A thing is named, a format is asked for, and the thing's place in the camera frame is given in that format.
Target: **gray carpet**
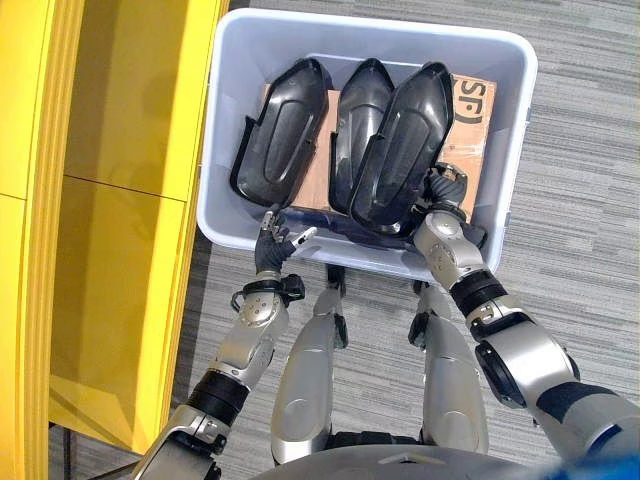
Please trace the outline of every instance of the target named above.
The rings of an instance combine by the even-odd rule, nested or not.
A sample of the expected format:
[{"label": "gray carpet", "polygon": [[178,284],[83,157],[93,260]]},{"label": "gray carpet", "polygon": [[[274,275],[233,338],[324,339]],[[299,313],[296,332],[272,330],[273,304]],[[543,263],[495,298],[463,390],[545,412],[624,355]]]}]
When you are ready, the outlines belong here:
[{"label": "gray carpet", "polygon": [[[566,345],[585,382],[636,402],[638,392],[638,11],[635,1],[563,2],[258,0],[233,7],[497,28],[519,33],[540,62],[531,124],[511,204],[499,278]],[[279,376],[324,273],[290,261],[308,297],[236,421],[219,464],[244,479],[272,466],[269,421]],[[174,400],[183,401],[229,329],[229,296],[252,275],[251,255],[196,238]],[[349,271],[344,302],[350,346],[335,355],[334,428],[416,435],[423,355],[406,335],[415,308],[407,280]],[[462,319],[456,317],[462,330]],[[557,461],[522,411],[502,407],[483,383],[491,453],[528,465]],[[61,478],[61,434],[51,433],[51,478]],[[135,460],[74,436],[76,478]]]}]

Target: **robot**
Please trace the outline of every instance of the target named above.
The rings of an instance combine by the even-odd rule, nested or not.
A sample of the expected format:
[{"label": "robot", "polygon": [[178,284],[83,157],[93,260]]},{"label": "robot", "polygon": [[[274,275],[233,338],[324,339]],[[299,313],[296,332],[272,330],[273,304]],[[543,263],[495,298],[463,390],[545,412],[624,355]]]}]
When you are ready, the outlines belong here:
[{"label": "robot", "polygon": [[[439,165],[426,180],[423,220],[412,236],[433,278],[453,298],[478,342],[475,358],[496,398],[526,408],[567,463],[610,459],[640,450],[640,408],[613,391],[582,383],[576,363],[509,294],[468,238],[458,208],[464,175]],[[256,278],[233,295],[238,317],[188,401],[171,416],[133,472],[136,480],[216,480],[233,422],[268,367],[288,324],[287,307],[304,298],[283,262],[315,234],[288,240],[278,209],[268,211],[255,249]],[[418,439],[382,432],[331,430],[334,349],[348,343],[341,299],[344,271],[328,268],[327,288],[298,335],[271,419],[275,469],[255,477],[289,479],[534,478],[521,465],[488,456],[478,371],[434,285],[419,295],[409,341],[426,353],[423,424]]]}]

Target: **cardboard box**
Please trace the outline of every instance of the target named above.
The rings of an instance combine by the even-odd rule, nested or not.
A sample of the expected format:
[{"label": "cardboard box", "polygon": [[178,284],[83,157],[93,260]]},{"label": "cardboard box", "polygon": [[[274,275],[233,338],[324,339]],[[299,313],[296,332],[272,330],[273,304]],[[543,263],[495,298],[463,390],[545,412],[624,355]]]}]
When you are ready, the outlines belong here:
[{"label": "cardboard box", "polygon": [[[471,219],[482,171],[484,146],[491,120],[496,84],[462,75],[453,76],[455,120],[440,152],[440,161],[467,174],[467,195],[461,208]],[[329,111],[324,119],[316,152],[292,206],[340,215],[329,206],[330,136],[338,117],[340,91],[329,90]]]}]

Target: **white plastic bin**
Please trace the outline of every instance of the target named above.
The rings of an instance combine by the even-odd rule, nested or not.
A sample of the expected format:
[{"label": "white plastic bin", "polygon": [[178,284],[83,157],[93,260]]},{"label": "white plastic bin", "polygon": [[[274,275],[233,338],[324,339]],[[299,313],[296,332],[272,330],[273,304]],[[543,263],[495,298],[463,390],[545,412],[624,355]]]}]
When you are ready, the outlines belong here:
[{"label": "white plastic bin", "polygon": [[[256,117],[265,83],[301,57],[313,56],[341,89],[356,65],[380,59],[397,85],[427,61],[497,83],[474,223],[488,230],[485,261],[500,261],[509,205],[537,72],[531,44],[502,31],[371,18],[240,9],[218,24],[206,117],[198,225],[213,242],[253,249],[264,208],[229,186],[245,115]],[[289,223],[293,232],[300,224]],[[320,230],[298,255],[320,262],[429,279],[417,253],[357,245]]]}]

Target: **yellow cabinet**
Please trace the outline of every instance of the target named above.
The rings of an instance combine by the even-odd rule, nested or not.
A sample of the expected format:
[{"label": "yellow cabinet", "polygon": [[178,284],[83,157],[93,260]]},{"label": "yellow cabinet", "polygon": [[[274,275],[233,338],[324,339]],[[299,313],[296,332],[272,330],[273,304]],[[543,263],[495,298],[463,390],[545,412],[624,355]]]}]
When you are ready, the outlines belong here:
[{"label": "yellow cabinet", "polygon": [[136,451],[157,434],[184,215],[184,202],[65,177],[51,421]]},{"label": "yellow cabinet", "polygon": [[0,435],[0,478],[15,478],[20,443],[16,441],[22,422],[18,418],[22,405],[19,403],[20,384],[20,260],[22,249],[22,225],[24,200],[0,194],[0,305],[2,305],[2,334],[0,335],[0,355],[2,370],[0,375],[0,422],[4,432]]},{"label": "yellow cabinet", "polygon": [[0,478],[47,478],[49,419],[136,451],[166,422],[227,7],[0,0]]},{"label": "yellow cabinet", "polygon": [[38,96],[41,54],[46,45],[49,2],[0,2],[0,193],[27,198],[34,99]]},{"label": "yellow cabinet", "polygon": [[187,201],[215,3],[86,3],[66,175]]}]

